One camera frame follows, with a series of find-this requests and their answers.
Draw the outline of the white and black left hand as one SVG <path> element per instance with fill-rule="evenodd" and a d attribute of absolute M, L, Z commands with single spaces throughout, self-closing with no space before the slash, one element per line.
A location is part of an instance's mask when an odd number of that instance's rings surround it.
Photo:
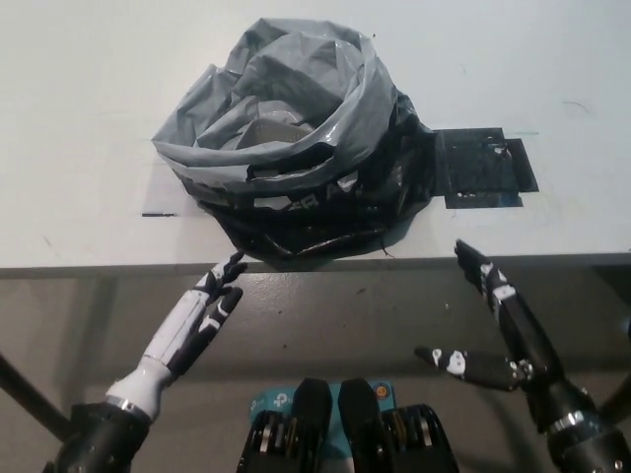
<path fill-rule="evenodd" d="M 141 363 L 184 375 L 219 333 L 244 291 L 231 284 L 247 268 L 237 252 L 211 268 L 175 304 L 146 348 Z"/>

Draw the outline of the black and white right hand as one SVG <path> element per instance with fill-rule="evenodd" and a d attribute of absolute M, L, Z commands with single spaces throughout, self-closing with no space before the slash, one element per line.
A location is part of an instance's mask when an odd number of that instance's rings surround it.
<path fill-rule="evenodd" d="M 596 416 L 592 398 L 568 379 L 541 324 L 503 271 L 461 239 L 456 241 L 455 254 L 465 279 L 493 315 L 508 354 L 417 347 L 414 355 L 469 384 L 505 392 L 520 389 L 541 433 L 561 431 Z"/>

